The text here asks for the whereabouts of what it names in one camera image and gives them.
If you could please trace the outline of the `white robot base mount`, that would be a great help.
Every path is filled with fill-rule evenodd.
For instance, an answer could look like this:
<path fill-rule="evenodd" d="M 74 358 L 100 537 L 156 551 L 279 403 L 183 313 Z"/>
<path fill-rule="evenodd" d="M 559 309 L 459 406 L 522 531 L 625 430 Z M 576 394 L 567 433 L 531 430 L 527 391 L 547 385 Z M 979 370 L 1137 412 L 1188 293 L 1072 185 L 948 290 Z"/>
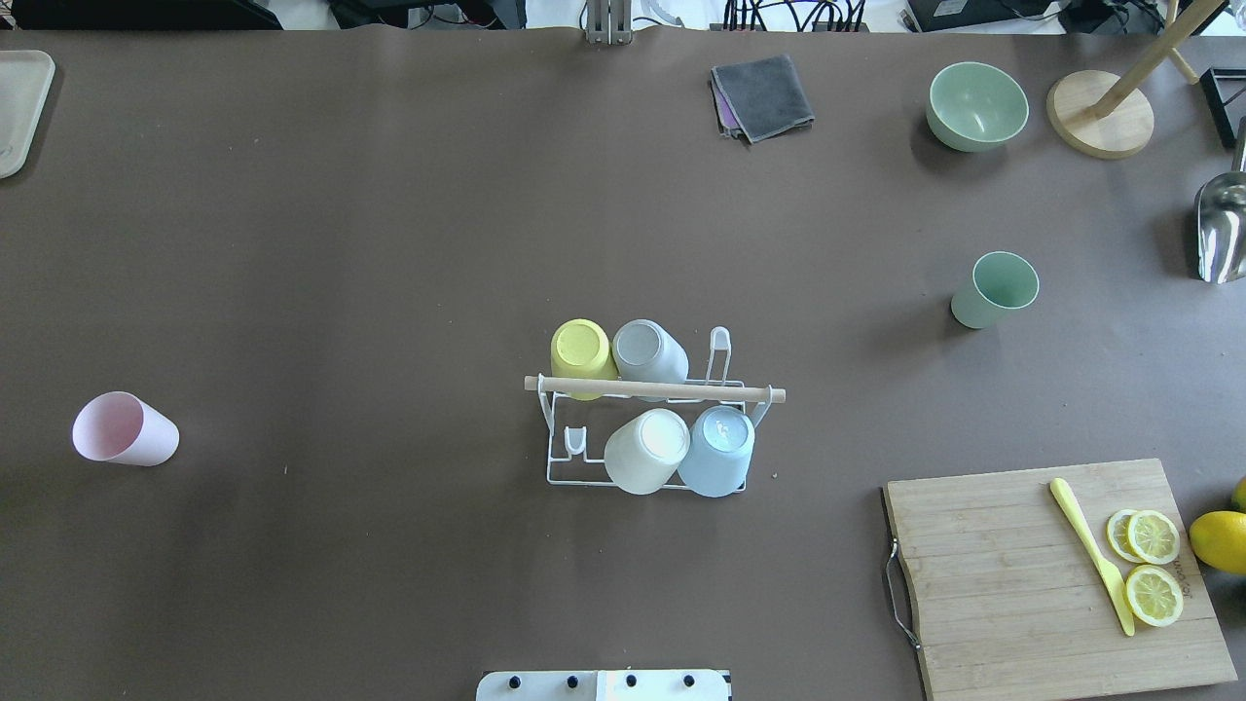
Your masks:
<path fill-rule="evenodd" d="M 728 671 L 622 669 L 495 671 L 482 676 L 477 700 L 731 700 Z"/>

